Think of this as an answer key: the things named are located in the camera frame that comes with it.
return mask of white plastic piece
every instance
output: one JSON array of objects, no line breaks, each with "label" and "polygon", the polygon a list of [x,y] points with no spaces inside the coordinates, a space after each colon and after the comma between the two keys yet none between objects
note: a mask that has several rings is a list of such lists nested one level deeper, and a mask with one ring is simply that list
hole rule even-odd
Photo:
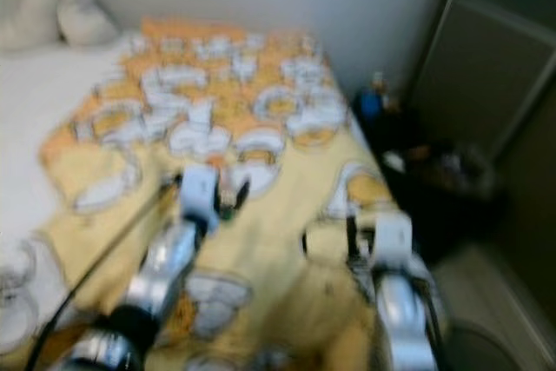
[{"label": "white plastic piece", "polygon": [[376,217],[371,265],[401,267],[412,256],[412,227],[402,212],[380,213]]},{"label": "white plastic piece", "polygon": [[215,190],[218,171],[209,166],[187,167],[183,171],[180,206],[183,216],[199,217],[207,222],[208,233],[218,227],[215,211]]}]

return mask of yellow blanket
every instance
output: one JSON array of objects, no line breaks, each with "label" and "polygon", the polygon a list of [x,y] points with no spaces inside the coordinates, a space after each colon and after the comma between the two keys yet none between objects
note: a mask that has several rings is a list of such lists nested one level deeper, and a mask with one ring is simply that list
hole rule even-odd
[{"label": "yellow blanket", "polygon": [[[251,192],[205,241],[148,369],[366,369],[374,312],[343,265],[345,218],[395,205],[351,135],[321,46],[301,32],[262,35],[176,19],[145,20],[129,47],[41,149],[64,200],[41,235],[66,286],[164,175],[210,164],[235,186],[249,179]],[[173,199],[150,210],[75,307],[109,312],[174,213]],[[54,333],[43,363],[82,330]]]}]

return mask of bed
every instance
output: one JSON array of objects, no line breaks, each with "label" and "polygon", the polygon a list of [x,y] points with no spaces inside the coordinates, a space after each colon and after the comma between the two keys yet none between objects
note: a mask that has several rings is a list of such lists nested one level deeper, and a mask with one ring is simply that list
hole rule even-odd
[{"label": "bed", "polygon": [[[364,363],[374,312],[343,267],[345,218],[397,208],[318,41],[146,19],[107,47],[0,60],[0,367],[21,367],[110,238],[190,164],[236,188],[249,179],[249,197],[204,245],[148,369],[242,369],[261,352],[284,369]],[[43,365],[112,309],[174,218],[171,200],[145,214],[77,294]]]}]

